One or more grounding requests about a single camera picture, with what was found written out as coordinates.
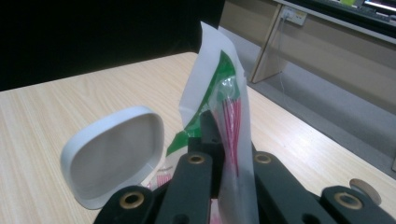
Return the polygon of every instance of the plastic bag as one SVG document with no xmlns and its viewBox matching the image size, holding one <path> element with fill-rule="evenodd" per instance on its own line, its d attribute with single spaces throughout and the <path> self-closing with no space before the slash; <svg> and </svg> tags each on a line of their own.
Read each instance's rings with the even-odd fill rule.
<svg viewBox="0 0 396 224">
<path fill-rule="evenodd" d="M 244 70 L 233 43 L 204 23 L 202 28 L 203 43 L 179 105 L 184 130 L 167 149 L 164 166 L 149 186 L 155 189 L 171 178 L 178 158 L 187 152 L 188 138 L 201 136 L 200 114 L 210 109 L 225 150 L 219 191 L 221 220 L 213 203 L 211 223 L 259 223 Z"/>
</svg>

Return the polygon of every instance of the wooden table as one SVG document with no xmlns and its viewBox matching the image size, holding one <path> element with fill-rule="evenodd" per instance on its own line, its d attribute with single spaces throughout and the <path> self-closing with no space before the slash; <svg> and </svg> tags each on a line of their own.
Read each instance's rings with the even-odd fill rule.
<svg viewBox="0 0 396 224">
<path fill-rule="evenodd" d="M 147 105 L 162 118 L 165 147 L 182 129 L 178 103 L 196 54 L 185 53 L 0 92 L 0 223 L 92 223 L 64 182 L 60 155 L 80 129 Z M 252 141 L 280 158 L 316 194 L 363 179 L 396 217 L 396 181 L 252 89 Z"/>
</svg>

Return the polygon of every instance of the white oval lid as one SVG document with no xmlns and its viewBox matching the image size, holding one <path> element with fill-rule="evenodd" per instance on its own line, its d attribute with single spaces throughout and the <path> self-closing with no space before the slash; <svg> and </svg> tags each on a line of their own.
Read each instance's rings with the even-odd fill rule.
<svg viewBox="0 0 396 224">
<path fill-rule="evenodd" d="M 64 146 L 61 168 L 76 200 L 98 209 L 119 189 L 140 184 L 163 154 L 163 121 L 145 106 L 99 119 Z"/>
</svg>

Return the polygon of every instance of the screw hole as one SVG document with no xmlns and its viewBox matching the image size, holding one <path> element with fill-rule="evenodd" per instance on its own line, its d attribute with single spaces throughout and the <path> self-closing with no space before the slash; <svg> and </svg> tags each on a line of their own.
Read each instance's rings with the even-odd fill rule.
<svg viewBox="0 0 396 224">
<path fill-rule="evenodd" d="M 266 164 L 271 162 L 271 158 L 264 154 L 257 154 L 256 156 L 254 156 L 254 161 Z"/>
<path fill-rule="evenodd" d="M 126 192 L 120 198 L 120 206 L 124 209 L 132 209 L 143 203 L 145 196 L 139 191 Z"/>
<path fill-rule="evenodd" d="M 193 164 L 199 164 L 204 162 L 205 158 L 199 155 L 193 155 L 189 157 L 189 162 Z"/>
<path fill-rule="evenodd" d="M 359 198 L 346 192 L 338 192 L 334 194 L 334 199 L 346 208 L 359 210 L 363 208 L 363 204 Z"/>
</svg>

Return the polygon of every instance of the monitor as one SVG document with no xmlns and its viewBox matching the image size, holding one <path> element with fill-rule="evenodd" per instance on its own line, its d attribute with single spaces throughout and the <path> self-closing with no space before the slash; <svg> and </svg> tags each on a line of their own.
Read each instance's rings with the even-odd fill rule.
<svg viewBox="0 0 396 224">
<path fill-rule="evenodd" d="M 366 7 L 372 7 L 378 13 L 396 15 L 396 0 L 365 0 Z"/>
</svg>

